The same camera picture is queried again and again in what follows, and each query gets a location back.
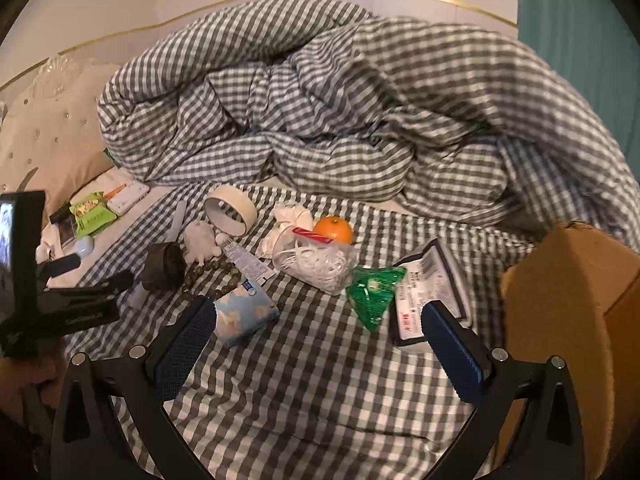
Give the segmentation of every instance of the teal curtain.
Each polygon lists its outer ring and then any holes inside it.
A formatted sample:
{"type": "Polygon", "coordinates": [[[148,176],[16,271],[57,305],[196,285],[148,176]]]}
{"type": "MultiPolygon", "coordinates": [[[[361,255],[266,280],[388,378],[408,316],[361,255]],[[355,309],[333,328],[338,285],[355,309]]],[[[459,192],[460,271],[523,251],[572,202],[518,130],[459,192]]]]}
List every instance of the teal curtain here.
{"type": "Polygon", "coordinates": [[[518,0],[518,37],[591,104],[640,177],[640,46],[610,0],[518,0]]]}

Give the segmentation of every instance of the checkered blanket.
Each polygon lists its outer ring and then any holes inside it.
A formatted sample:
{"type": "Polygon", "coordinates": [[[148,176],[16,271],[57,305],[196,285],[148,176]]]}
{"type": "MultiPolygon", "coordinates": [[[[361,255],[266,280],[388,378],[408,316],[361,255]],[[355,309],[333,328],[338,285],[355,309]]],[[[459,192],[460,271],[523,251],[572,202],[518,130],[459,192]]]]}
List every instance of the checkered blanket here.
{"type": "Polygon", "coordinates": [[[260,182],[515,227],[582,220],[640,250],[640,192],[588,103],[516,40],[330,0],[210,14],[98,103],[140,180],[260,182]]]}
{"type": "MultiPolygon", "coordinates": [[[[204,219],[213,184],[186,184],[138,219],[92,267],[81,284],[130,268],[139,274],[146,247],[162,241],[180,200],[188,201],[185,224],[204,219]]],[[[361,202],[261,186],[240,186],[257,205],[256,224],[238,242],[255,252],[274,226],[270,210],[296,200],[314,216],[347,218],[354,246],[366,266],[389,266],[433,237],[446,242],[470,286],[474,328],[489,346],[501,342],[500,274],[533,245],[493,228],[411,217],[361,202]]],[[[205,273],[194,286],[203,294],[228,280],[205,273]]],[[[432,354],[397,350],[385,317],[369,333],[347,304],[306,283],[278,274],[265,287],[280,309],[273,327],[246,346],[209,341],[180,395],[165,409],[185,441],[218,480],[224,479],[411,479],[433,466],[471,409],[455,394],[432,354]]],[[[145,306],[119,301],[118,322],[75,334],[69,351],[93,359],[124,354],[148,344],[161,326],[186,306],[179,294],[149,298],[145,306]]],[[[115,401],[134,455],[158,474],[124,405],[115,401]]]]}

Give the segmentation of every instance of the cardboard box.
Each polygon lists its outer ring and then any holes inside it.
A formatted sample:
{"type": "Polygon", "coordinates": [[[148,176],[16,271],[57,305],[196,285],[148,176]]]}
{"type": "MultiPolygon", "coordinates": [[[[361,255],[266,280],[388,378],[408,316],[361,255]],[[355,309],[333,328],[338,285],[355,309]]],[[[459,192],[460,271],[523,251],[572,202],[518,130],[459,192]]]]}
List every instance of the cardboard box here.
{"type": "MultiPolygon", "coordinates": [[[[595,479],[640,420],[640,256],[584,224],[558,226],[502,278],[514,358],[562,356],[580,407],[587,478],[595,479]]],[[[502,428],[504,452],[518,410],[502,428]]]]}

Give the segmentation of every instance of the orange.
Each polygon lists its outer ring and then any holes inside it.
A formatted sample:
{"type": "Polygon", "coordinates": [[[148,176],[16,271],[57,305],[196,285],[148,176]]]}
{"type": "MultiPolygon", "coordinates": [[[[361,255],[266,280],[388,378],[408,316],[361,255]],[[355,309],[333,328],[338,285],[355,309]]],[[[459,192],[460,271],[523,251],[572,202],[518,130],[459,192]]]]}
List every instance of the orange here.
{"type": "Polygon", "coordinates": [[[343,244],[351,245],[353,242],[353,230],[349,222],[339,216],[325,216],[319,219],[314,232],[343,244]]]}

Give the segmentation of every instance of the blue gripper pad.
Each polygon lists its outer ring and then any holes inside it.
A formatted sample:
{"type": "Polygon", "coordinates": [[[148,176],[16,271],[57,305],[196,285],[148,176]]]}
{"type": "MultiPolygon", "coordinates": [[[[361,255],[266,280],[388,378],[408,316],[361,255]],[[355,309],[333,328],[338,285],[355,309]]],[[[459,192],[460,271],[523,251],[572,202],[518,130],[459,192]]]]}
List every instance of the blue gripper pad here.
{"type": "Polygon", "coordinates": [[[442,314],[427,303],[422,308],[422,333],[463,402],[477,406],[482,399],[482,370],[442,314]]]}
{"type": "Polygon", "coordinates": [[[161,402],[173,400],[187,380],[191,369],[216,328],[217,313],[213,303],[205,300],[191,317],[172,345],[154,367],[154,391],[161,402]]]}

